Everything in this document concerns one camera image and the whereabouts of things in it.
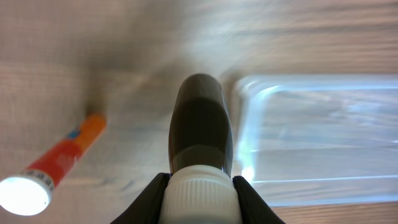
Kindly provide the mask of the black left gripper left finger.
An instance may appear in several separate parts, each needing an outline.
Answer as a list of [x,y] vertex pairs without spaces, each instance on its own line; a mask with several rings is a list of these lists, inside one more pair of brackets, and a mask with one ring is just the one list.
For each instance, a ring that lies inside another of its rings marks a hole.
[[169,173],[158,173],[128,208],[111,224],[158,224]]

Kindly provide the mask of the dark bottle with white cap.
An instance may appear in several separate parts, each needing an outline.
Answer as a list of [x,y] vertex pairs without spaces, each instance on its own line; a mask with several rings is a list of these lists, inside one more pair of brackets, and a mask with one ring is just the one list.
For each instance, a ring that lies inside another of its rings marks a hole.
[[231,179],[233,134],[221,84],[205,74],[183,81],[169,131],[171,178],[160,223],[241,223]]

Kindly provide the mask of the orange tube with white cap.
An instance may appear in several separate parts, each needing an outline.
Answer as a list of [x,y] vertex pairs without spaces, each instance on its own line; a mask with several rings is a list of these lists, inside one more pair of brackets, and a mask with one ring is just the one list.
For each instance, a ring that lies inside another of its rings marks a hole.
[[1,206],[22,216],[43,212],[52,201],[54,190],[76,163],[102,135],[106,118],[91,114],[68,136],[20,174],[1,181]]

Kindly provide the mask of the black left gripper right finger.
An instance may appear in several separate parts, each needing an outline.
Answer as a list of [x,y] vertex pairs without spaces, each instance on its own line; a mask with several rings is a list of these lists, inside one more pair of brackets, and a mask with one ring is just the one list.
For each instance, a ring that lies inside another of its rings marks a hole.
[[243,224],[285,224],[242,176],[233,177]]

